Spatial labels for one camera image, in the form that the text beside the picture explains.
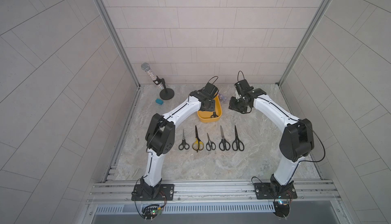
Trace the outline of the glitter silver microphone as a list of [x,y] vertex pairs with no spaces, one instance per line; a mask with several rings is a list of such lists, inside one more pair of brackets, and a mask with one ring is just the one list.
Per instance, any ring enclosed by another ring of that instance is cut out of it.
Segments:
[[141,68],[147,73],[147,75],[152,79],[153,83],[157,85],[160,89],[163,89],[164,86],[161,82],[161,79],[152,71],[148,63],[142,63]]

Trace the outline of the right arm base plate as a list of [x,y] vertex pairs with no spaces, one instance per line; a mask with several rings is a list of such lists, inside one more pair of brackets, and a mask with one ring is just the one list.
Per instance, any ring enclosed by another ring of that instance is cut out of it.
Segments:
[[286,186],[270,186],[270,183],[254,183],[255,194],[258,200],[293,200],[297,199],[297,192],[293,182]]

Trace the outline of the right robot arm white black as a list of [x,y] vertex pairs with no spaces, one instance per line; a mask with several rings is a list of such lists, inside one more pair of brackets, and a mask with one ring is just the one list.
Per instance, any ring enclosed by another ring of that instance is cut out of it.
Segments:
[[269,183],[255,183],[257,199],[294,199],[293,176],[301,162],[309,162],[306,157],[314,149],[314,136],[317,135],[308,119],[299,119],[290,114],[260,88],[238,88],[231,98],[229,109],[248,114],[247,108],[254,108],[266,115],[282,131],[279,144],[282,158]]

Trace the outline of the all black scissors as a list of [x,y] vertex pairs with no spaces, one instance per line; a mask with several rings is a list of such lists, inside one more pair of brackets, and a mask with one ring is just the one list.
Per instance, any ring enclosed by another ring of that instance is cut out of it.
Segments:
[[233,151],[244,151],[244,143],[238,137],[237,127],[235,126],[235,139],[232,142]]

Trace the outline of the small black scissors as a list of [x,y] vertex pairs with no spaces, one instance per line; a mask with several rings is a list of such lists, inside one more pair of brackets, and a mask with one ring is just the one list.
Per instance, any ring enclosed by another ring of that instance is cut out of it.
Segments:
[[206,149],[208,151],[216,150],[216,144],[210,139],[209,134],[207,133],[208,141],[206,143]]

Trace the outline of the right circuit board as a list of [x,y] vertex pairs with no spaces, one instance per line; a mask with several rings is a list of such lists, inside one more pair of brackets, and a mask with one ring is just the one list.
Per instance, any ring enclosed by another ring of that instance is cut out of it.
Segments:
[[274,215],[278,218],[287,219],[290,213],[290,204],[283,203],[281,201],[274,201],[273,206],[275,209]]

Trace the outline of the left circuit board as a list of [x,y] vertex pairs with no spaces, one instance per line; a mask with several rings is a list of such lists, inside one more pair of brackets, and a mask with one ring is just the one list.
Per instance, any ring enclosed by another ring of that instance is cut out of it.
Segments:
[[142,215],[144,217],[144,221],[150,220],[151,222],[163,212],[163,206],[152,204],[144,207],[142,209]]

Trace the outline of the aluminium frame rail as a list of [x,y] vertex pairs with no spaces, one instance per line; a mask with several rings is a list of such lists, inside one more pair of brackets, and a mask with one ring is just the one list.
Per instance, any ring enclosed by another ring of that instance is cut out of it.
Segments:
[[[128,204],[128,203],[218,203],[218,202],[273,202],[258,200],[254,183],[266,183],[253,180],[201,180],[201,181],[163,181],[162,184],[174,184],[173,200],[168,201],[132,201],[132,192],[136,185],[134,181],[114,181],[96,183],[93,185],[88,204]],[[276,200],[286,203],[293,201],[339,201],[341,196],[332,180],[305,179],[293,183],[297,199]]]

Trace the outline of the circuit board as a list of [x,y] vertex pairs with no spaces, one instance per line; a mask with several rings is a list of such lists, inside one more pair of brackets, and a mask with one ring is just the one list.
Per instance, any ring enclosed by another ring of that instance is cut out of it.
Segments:
[[283,203],[281,201],[274,201],[273,206],[275,209],[274,215],[278,218],[287,219],[290,213],[290,204]]
[[144,217],[144,221],[150,220],[151,222],[163,212],[163,206],[152,204],[144,207],[142,209],[142,215]]

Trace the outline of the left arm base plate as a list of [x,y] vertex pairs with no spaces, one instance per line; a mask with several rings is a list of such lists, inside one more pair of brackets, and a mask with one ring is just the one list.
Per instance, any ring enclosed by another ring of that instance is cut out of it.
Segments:
[[168,201],[173,200],[174,184],[158,184],[151,187],[148,184],[137,184],[132,192],[132,201]]

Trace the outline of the teal eraser block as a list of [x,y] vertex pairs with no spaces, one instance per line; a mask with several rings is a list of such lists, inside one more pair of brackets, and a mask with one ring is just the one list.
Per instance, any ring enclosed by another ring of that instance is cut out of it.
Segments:
[[156,99],[155,101],[156,101],[156,103],[159,104],[159,105],[163,105],[163,103],[164,103],[161,99]]

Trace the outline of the silver blade black scissors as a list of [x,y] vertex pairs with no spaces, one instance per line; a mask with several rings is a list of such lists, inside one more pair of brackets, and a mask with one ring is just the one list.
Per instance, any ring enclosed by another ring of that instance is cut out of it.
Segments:
[[225,139],[224,130],[222,126],[220,126],[220,130],[221,130],[222,139],[221,142],[219,143],[219,149],[221,151],[228,151],[231,148],[230,143]]

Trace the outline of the yellow handle black scissors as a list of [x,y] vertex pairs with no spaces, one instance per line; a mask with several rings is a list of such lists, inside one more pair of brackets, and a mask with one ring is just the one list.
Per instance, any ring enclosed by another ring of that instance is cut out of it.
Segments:
[[192,144],[192,149],[196,152],[204,149],[204,143],[199,138],[197,126],[195,126],[195,142]]

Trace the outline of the yellow plastic storage box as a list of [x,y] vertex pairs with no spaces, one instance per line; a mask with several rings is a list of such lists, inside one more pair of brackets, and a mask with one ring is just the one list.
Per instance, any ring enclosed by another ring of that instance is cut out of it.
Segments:
[[214,98],[214,100],[215,100],[214,111],[198,111],[197,112],[197,115],[198,115],[201,122],[203,122],[203,123],[217,122],[220,119],[220,117],[223,115],[223,110],[222,110],[219,96],[216,96]]

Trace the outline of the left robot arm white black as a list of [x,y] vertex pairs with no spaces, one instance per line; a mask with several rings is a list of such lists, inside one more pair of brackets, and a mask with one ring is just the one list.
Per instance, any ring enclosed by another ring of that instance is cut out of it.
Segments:
[[207,111],[218,94],[218,88],[203,88],[191,92],[176,108],[163,115],[155,114],[146,133],[148,161],[140,178],[142,192],[154,199],[160,192],[161,171],[166,154],[175,143],[176,126],[198,111]]

